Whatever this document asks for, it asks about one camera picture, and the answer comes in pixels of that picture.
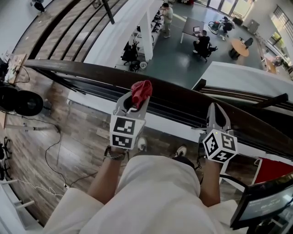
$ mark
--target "red cloth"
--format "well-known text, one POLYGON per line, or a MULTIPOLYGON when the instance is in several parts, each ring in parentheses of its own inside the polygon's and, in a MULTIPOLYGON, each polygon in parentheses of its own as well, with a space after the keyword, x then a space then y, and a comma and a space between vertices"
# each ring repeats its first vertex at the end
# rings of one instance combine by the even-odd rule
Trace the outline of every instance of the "red cloth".
POLYGON ((270 159, 262 159, 260 171, 255 180, 255 184, 279 178, 292 171, 293 166, 291 165, 270 159))
POLYGON ((141 102, 146 100, 152 95, 152 84, 149 80, 138 81, 131 87, 132 90, 132 103, 136 105, 138 109, 141 102))

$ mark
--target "laptop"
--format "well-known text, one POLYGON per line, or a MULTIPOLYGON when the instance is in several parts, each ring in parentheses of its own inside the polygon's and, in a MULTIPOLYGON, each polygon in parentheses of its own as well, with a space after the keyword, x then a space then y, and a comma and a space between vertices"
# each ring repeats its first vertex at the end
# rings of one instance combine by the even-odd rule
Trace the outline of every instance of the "laptop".
POLYGON ((193 27, 193 33, 197 37, 201 32, 200 27, 193 27))

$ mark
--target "shoe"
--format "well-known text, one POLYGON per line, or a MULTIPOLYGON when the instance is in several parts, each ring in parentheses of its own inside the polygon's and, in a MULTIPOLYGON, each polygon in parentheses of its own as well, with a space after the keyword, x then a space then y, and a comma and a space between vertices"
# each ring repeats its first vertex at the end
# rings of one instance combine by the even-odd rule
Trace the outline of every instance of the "shoe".
POLYGON ((185 145, 182 145, 178 148, 178 150, 175 153, 175 158, 176 157, 184 157, 186 155, 187 152, 187 147, 185 145))
POLYGON ((144 137, 140 137, 137 142, 138 152, 146 151, 147 150, 147 139, 144 137))

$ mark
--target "wooden round table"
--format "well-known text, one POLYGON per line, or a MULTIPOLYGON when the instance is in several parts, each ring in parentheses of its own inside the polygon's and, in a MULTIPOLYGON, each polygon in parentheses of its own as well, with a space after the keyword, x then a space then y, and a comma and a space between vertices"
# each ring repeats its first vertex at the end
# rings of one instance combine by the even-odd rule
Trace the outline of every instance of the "wooden round table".
POLYGON ((229 55, 232 59, 237 60, 240 55, 244 57, 249 56, 249 50, 246 49, 246 46, 238 39, 231 40, 232 49, 229 51, 229 55))

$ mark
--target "monitor screen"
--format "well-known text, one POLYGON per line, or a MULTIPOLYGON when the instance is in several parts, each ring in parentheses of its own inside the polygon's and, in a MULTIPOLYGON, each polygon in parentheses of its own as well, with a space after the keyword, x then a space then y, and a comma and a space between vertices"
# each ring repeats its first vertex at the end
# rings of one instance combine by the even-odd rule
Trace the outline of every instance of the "monitor screen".
POLYGON ((260 224, 293 202, 293 172, 271 181, 247 186, 231 219, 233 230, 260 224))
POLYGON ((194 28, 193 28, 193 31, 194 31, 194 32, 199 32, 199 31, 200 31, 200 27, 194 27, 194 28))
POLYGON ((292 195, 293 187, 290 187, 274 195, 250 201, 239 220, 242 221, 273 213, 287 206, 292 200, 292 195))

